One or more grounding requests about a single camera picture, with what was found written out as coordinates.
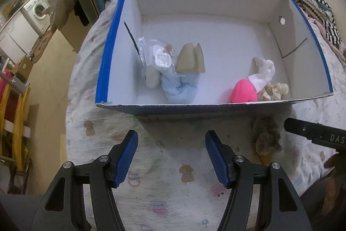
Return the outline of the person's right hand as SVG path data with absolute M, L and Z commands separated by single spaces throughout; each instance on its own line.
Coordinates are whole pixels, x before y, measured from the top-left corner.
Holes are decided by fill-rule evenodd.
M 337 207 L 341 191 L 345 190 L 345 154 L 341 152 L 334 154 L 324 163 L 324 167 L 333 169 L 325 187 L 322 207 L 322 214 L 326 216 Z

